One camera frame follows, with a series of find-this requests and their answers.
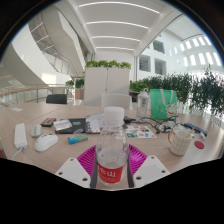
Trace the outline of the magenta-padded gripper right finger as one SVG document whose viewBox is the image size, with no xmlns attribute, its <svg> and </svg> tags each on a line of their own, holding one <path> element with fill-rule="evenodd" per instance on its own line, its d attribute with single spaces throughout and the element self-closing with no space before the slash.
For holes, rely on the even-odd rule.
<svg viewBox="0 0 224 224">
<path fill-rule="evenodd" d="M 147 156 L 137 147 L 129 145 L 127 181 L 130 188 L 143 187 L 169 174 L 155 155 Z"/>
</svg>

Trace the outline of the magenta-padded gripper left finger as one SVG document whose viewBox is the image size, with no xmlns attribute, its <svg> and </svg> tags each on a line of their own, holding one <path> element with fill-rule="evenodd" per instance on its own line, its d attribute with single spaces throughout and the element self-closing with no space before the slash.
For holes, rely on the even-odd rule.
<svg viewBox="0 0 224 224">
<path fill-rule="evenodd" d="M 77 158 L 69 158 L 56 175 L 84 188 L 94 189 L 97 185 L 97 162 L 92 146 Z"/>
</svg>

